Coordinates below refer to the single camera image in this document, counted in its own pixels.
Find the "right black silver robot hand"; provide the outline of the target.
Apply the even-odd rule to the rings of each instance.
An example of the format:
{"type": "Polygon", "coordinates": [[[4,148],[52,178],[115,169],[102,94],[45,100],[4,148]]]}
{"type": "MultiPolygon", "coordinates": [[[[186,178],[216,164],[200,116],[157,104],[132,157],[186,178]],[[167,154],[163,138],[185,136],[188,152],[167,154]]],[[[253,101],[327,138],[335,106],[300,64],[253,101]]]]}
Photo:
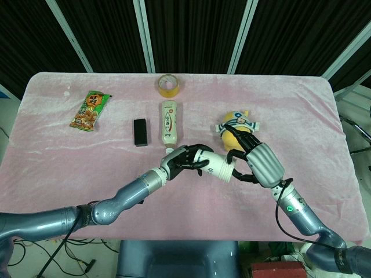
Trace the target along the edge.
{"type": "Polygon", "coordinates": [[[285,169],[270,147],[260,142],[252,133],[237,130],[230,125],[224,127],[242,147],[241,151],[237,149],[228,151],[227,163],[231,164],[233,158],[244,160],[252,172],[242,174],[233,170],[232,176],[243,182],[260,184],[264,188],[277,186],[283,180],[285,169]]]}

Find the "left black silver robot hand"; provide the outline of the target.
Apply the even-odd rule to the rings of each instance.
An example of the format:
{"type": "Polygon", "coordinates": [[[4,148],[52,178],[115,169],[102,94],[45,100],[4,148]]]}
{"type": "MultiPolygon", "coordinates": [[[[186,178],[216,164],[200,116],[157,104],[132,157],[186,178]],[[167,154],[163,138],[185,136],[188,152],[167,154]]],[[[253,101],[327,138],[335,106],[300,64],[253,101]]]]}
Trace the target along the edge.
{"type": "Polygon", "coordinates": [[[209,164],[209,160],[194,162],[196,153],[201,151],[214,152],[209,146],[203,144],[182,145],[161,160],[160,167],[167,173],[167,180],[175,179],[183,170],[196,170],[202,176],[201,168],[209,164]]]}

